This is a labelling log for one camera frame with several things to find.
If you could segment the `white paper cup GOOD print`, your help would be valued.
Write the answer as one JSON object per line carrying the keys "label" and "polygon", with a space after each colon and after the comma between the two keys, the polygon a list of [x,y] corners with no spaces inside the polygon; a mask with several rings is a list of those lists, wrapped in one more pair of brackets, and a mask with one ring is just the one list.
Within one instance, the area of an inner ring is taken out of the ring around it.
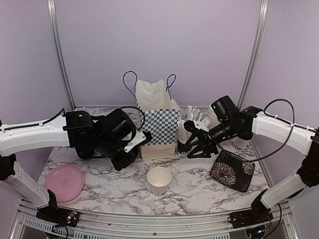
{"label": "white paper cup GOOD print", "polygon": [[242,151],[248,144],[248,141],[240,139],[240,138],[235,138],[232,142],[233,147],[237,151]]}

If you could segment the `blue checkered paper bag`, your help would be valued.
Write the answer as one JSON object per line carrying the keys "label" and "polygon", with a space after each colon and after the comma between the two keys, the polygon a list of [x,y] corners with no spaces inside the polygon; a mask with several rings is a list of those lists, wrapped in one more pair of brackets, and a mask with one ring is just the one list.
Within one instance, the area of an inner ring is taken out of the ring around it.
{"label": "blue checkered paper bag", "polygon": [[166,80],[155,83],[139,80],[134,71],[123,75],[123,82],[128,73],[135,76],[134,90],[129,90],[136,100],[140,126],[151,133],[149,143],[141,146],[143,161],[170,158],[174,156],[177,142],[178,122],[181,120],[181,108],[173,99],[170,89],[176,81],[176,74]]}

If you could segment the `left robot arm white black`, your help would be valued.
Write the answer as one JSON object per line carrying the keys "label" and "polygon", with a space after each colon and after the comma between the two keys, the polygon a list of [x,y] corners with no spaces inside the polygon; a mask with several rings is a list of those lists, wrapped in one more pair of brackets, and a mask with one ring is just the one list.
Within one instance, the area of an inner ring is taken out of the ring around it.
{"label": "left robot arm white black", "polygon": [[0,127],[0,179],[12,186],[33,205],[57,222],[63,211],[57,206],[56,196],[44,189],[22,168],[16,158],[18,152],[48,148],[74,148],[82,159],[95,153],[111,159],[116,170],[134,162],[138,147],[147,136],[136,127],[122,108],[106,116],[92,116],[87,111],[61,111],[45,121]]}

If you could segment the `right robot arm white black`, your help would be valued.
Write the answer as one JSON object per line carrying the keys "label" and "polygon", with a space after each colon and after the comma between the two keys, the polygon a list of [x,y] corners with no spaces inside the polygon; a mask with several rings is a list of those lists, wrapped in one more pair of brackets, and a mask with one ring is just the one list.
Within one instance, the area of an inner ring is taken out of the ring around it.
{"label": "right robot arm white black", "polygon": [[191,120],[184,123],[184,128],[191,134],[186,145],[194,148],[188,154],[189,158],[198,157],[200,152],[202,157],[210,157],[220,150],[235,157],[234,153],[221,146],[221,142],[233,137],[251,139],[255,135],[281,144],[269,154],[259,157],[259,161],[277,154],[285,147],[304,156],[299,168],[253,201],[251,209],[247,212],[247,219],[250,222],[259,222],[276,204],[296,196],[305,188],[319,184],[319,131],[313,127],[297,124],[293,107],[291,107],[291,120],[268,113],[267,107],[261,109],[248,106],[240,110],[229,96],[216,100],[211,107],[219,121],[219,124],[212,129],[201,129]]}

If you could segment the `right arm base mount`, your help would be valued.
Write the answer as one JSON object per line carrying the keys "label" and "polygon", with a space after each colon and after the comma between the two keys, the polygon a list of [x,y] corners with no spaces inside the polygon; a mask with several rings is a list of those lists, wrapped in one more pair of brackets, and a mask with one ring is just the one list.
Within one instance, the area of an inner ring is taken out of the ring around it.
{"label": "right arm base mount", "polygon": [[250,209],[229,214],[227,221],[232,224],[234,229],[270,222],[274,218],[271,210],[267,209],[261,202],[262,195],[265,192],[263,191],[257,196]]}

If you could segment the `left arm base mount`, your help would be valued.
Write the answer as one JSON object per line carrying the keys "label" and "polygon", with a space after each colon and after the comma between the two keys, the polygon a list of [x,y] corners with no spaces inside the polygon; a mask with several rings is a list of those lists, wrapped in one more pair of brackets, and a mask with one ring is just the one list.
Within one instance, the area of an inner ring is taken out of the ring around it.
{"label": "left arm base mount", "polygon": [[45,207],[37,207],[36,217],[45,221],[76,227],[79,219],[78,211],[58,207],[55,194],[49,189],[47,191],[49,195],[48,203]]}

